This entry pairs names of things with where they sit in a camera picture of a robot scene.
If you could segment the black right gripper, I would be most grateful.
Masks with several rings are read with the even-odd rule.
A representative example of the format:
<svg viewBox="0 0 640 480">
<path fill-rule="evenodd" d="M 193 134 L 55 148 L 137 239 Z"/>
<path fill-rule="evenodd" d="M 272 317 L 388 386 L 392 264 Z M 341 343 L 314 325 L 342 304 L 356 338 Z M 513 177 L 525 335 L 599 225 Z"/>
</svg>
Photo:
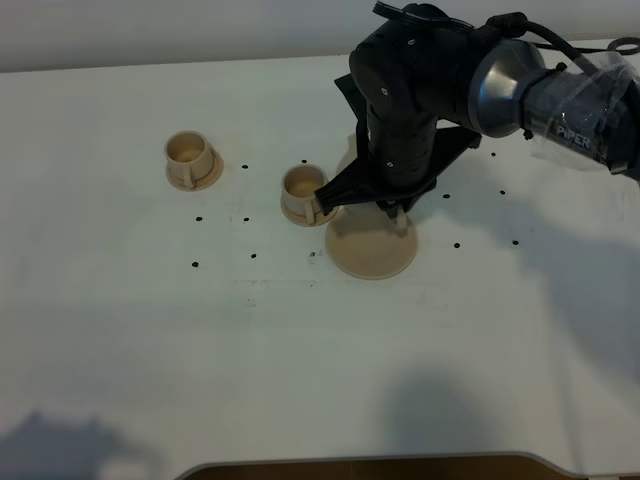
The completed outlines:
<svg viewBox="0 0 640 480">
<path fill-rule="evenodd" d="M 398 125 L 383 121 L 350 75 L 337 79 L 336 86 L 356 115 L 356 158 L 315 191 L 324 214 L 374 203 L 394 219 L 433 190 L 457 158 L 480 146 L 479 133 L 460 126 L 439 128 L 438 118 L 428 113 Z"/>
</svg>

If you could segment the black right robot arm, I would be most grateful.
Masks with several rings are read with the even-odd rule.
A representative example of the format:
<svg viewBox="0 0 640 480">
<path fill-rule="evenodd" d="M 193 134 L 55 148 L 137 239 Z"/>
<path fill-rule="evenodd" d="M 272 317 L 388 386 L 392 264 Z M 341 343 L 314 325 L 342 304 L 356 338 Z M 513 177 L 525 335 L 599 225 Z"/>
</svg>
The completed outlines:
<svg viewBox="0 0 640 480">
<path fill-rule="evenodd" d="M 639 176 L 639 81 L 618 43 L 582 51 L 520 12 L 480 27 L 430 4 L 377 3 L 381 27 L 336 82 L 356 119 L 356 158 L 316 198 L 324 212 L 410 210 L 483 137 L 539 136 Z"/>
</svg>

